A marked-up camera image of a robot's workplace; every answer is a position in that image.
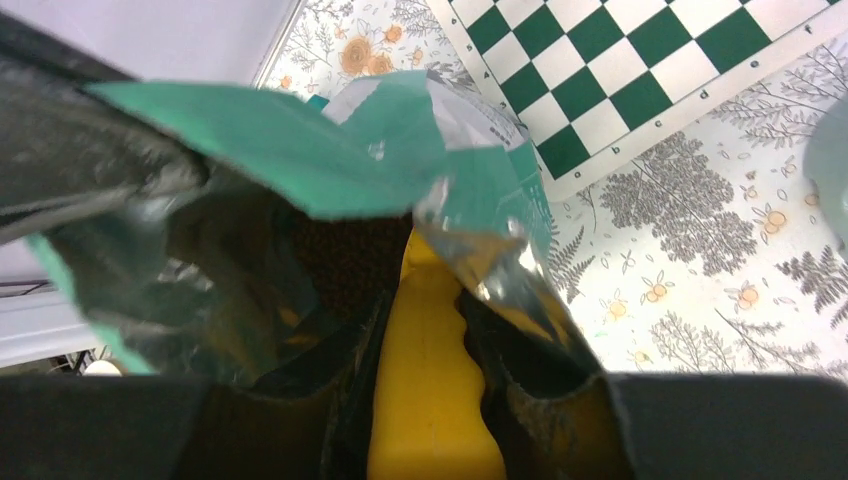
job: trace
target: fern print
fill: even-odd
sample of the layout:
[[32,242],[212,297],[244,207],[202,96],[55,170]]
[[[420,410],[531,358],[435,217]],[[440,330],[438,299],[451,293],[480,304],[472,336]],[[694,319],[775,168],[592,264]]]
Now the fern print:
[[592,189],[595,185],[596,184],[593,183],[577,192],[577,198],[580,199],[580,203],[592,209],[592,233],[598,231],[598,213],[595,210],[595,200],[592,198]]
[[329,54],[332,50],[333,42],[326,25],[320,25],[313,31],[309,25],[300,22],[292,30],[284,53],[293,64],[310,73],[318,62],[330,66]]
[[632,171],[610,175],[600,205],[617,228],[650,227],[669,260],[700,257],[706,276],[733,273],[756,253],[754,225],[725,210],[733,187],[707,168],[702,146],[675,133],[633,160]]
[[827,107],[848,93],[848,44],[836,40],[801,57],[800,66],[757,82],[711,112],[743,130],[753,147],[805,143]]
[[553,241],[551,243],[551,251],[548,255],[548,263],[550,265],[551,276],[553,277],[554,286],[560,292],[564,292],[566,303],[571,303],[580,293],[578,285],[580,277],[595,260],[592,255],[582,261],[576,261],[577,251],[580,249],[580,242],[583,241],[583,227],[577,236],[571,240],[568,245],[561,246],[556,237],[559,236],[559,227],[556,222],[552,223]]
[[827,375],[848,378],[848,362],[835,360],[822,365],[820,349],[807,342],[800,347],[781,345],[775,337],[784,329],[781,322],[752,323],[715,313],[726,328],[701,328],[667,312],[651,327],[651,336],[660,355],[687,373],[732,373],[745,359],[757,371],[775,366],[795,374]]
[[736,369],[733,350],[712,329],[700,330],[668,312],[651,327],[651,337],[660,355],[676,364],[679,372],[732,373]]
[[312,14],[316,23],[321,22],[321,17],[328,17],[339,21],[349,17],[353,13],[353,0],[340,2],[338,0],[309,0],[303,10]]
[[831,328],[848,318],[848,264],[837,258],[829,245],[824,247],[818,260],[810,252],[804,252],[800,259],[793,258],[775,266],[792,280],[801,282],[801,293],[815,295],[816,313],[839,304],[831,317]]
[[404,26],[410,37],[424,37],[441,32],[442,27],[425,0],[397,0],[392,20]]

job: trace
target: yellow object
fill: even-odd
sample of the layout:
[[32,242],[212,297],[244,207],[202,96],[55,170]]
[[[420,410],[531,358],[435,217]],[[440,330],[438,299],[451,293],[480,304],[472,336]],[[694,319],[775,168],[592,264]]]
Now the yellow object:
[[460,291],[413,231],[380,353],[369,480],[506,478],[480,413],[483,373],[463,345]]

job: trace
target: chessboard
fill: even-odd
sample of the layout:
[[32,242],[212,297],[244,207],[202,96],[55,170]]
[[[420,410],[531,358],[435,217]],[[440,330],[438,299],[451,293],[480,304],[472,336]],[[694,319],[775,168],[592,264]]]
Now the chessboard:
[[848,29],[848,0],[427,0],[564,200]]

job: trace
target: table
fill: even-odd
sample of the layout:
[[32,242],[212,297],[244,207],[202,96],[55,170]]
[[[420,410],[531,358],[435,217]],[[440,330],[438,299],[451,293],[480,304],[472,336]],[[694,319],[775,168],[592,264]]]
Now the table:
[[[262,86],[420,68],[474,89],[424,0],[309,0]],[[608,370],[848,380],[848,268],[802,173],[846,93],[848,34],[551,205],[552,275]]]

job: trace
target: orange flower print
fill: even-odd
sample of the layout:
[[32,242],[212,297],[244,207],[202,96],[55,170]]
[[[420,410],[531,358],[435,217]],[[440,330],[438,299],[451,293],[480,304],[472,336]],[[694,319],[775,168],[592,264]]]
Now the orange flower print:
[[397,43],[400,40],[400,37],[403,35],[403,29],[400,25],[392,25],[391,28],[386,30],[386,42],[387,43]]
[[345,46],[339,54],[342,70],[348,75],[359,75],[368,65],[371,58],[371,44],[365,37],[356,37]]
[[739,313],[739,310],[750,310],[760,299],[757,288],[747,280],[742,284],[742,287],[725,288],[724,292],[728,294],[727,298],[736,302],[733,305],[733,310],[736,313]]
[[635,352],[628,351],[627,353],[630,354],[630,360],[636,364],[636,368],[639,371],[642,371],[646,364],[654,363],[654,361],[651,360],[651,357],[643,350],[636,350]]
[[621,299],[621,290],[616,289],[610,301],[600,300],[601,306],[606,309],[604,323],[617,322],[627,315],[627,301]]
[[765,210],[761,210],[757,207],[753,207],[751,210],[760,217],[754,219],[754,223],[762,225],[763,231],[760,232],[760,238],[763,239],[763,243],[768,245],[769,235],[774,235],[780,232],[780,230],[782,230],[786,225],[786,222],[788,221],[786,214],[779,210],[773,210],[771,205],[768,203],[766,203]]
[[394,70],[394,66],[392,66],[392,59],[385,54],[375,55],[369,58],[366,68],[370,75],[381,75]]
[[348,31],[348,29],[346,29],[346,28],[343,29],[341,24],[337,23],[336,24],[336,31],[334,32],[334,35],[339,40],[344,40],[344,39],[347,38],[347,31]]
[[789,175],[795,173],[798,170],[798,167],[795,166],[795,155],[790,155],[789,158],[783,162],[783,166],[780,167],[780,173],[783,174],[784,177],[789,178]]
[[753,200],[757,198],[760,194],[757,192],[757,189],[751,185],[750,187],[746,187],[744,185],[739,185],[739,188],[744,192],[745,201]]
[[642,282],[648,286],[648,291],[643,293],[639,298],[639,304],[644,304],[645,300],[651,303],[657,303],[668,295],[668,289],[674,286],[674,282],[664,282],[665,279],[665,271],[660,270],[660,273],[657,274],[656,280],[651,280],[646,277],[642,277]]
[[421,50],[421,47],[417,47],[414,52],[412,52],[412,65],[418,66],[421,64],[421,59],[424,58],[424,51]]

